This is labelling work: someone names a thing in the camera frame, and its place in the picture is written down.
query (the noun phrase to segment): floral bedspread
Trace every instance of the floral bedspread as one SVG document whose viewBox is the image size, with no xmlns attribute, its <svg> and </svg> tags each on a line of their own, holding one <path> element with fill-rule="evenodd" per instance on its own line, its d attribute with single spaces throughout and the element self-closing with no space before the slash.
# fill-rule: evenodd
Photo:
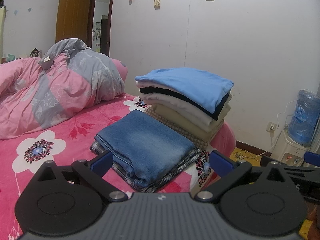
<svg viewBox="0 0 320 240">
<path fill-rule="evenodd" d="M 44 161 L 54 160 L 57 165 L 70 165 L 77 159 L 91 160 L 95 154 L 89 147 L 98 131 L 134 109 L 144 111 L 145 108 L 139 97 L 123 94 L 114 100 L 84 109 L 47 130 L 0 140 L 0 239 L 14 240 L 22 234 L 14 215 L 14 206 Z M 209 167 L 209 154 L 213 147 L 226 156 L 230 156 L 235 148 L 235 137 L 227 123 L 197 161 L 159 192 L 191 192 L 194 195 L 211 183 L 217 177 Z M 129 197 L 134 192 L 112 169 L 103 178 Z"/>
</svg>

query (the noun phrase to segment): door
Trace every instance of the door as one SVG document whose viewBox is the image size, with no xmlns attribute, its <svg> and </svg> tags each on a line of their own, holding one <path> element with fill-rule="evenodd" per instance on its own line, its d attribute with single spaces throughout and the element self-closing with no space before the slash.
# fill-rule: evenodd
<svg viewBox="0 0 320 240">
<path fill-rule="evenodd" d="M 59 0 L 56 42 L 68 38 L 87 41 L 90 0 Z"/>
<path fill-rule="evenodd" d="M 108 19 L 101 19 L 101 38 L 100 38 L 100 53 L 108 56 L 109 41 L 108 41 Z"/>
</svg>

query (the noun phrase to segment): stack of folded clothes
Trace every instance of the stack of folded clothes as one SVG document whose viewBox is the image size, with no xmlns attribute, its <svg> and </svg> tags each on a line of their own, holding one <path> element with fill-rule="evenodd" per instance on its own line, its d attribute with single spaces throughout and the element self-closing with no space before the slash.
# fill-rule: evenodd
<svg viewBox="0 0 320 240">
<path fill-rule="evenodd" d="M 231 107 L 231 80 L 193 68 L 153 70 L 135 78 L 145 113 L 205 149 Z"/>
<path fill-rule="evenodd" d="M 139 110 L 94 138 L 90 149 L 96 154 L 110 150 L 112 168 L 140 192 L 156 191 L 201 155 L 190 140 Z"/>
</svg>

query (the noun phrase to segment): blue folded shirt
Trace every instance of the blue folded shirt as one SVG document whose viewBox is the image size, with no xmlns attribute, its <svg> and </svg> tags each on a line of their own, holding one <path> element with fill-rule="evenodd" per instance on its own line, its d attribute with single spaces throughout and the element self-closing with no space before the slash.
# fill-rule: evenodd
<svg viewBox="0 0 320 240">
<path fill-rule="evenodd" d="M 211 114 L 233 87 L 231 80 L 186 67 L 152 70 L 144 76 L 136 76 L 135 80 L 150 81 L 172 88 Z"/>
<path fill-rule="evenodd" d="M 147 187 L 167 174 L 194 144 L 151 116 L 134 110 L 94 137 L 109 149 L 134 187 Z"/>
</svg>

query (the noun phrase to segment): wooden floor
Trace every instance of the wooden floor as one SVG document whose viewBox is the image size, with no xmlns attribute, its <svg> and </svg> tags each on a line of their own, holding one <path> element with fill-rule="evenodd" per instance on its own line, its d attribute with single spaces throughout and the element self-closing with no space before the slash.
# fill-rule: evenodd
<svg viewBox="0 0 320 240">
<path fill-rule="evenodd" d="M 261 157 L 260 156 L 257 156 L 257 155 L 254 155 L 252 153 L 249 153 L 245 150 L 241 150 L 239 148 L 236 148 L 231 156 L 230 156 L 230 159 L 236 161 L 236 160 L 246 160 L 248 162 L 250 162 L 252 164 L 252 166 L 260 166 L 260 159 Z M 309 228 L 311 226 L 311 221 L 310 220 L 305 220 L 300 231 L 299 231 L 299 234 L 304 238 L 304 239 L 307 239 L 307 235 L 308 235 L 308 231 L 309 231 Z"/>
</svg>

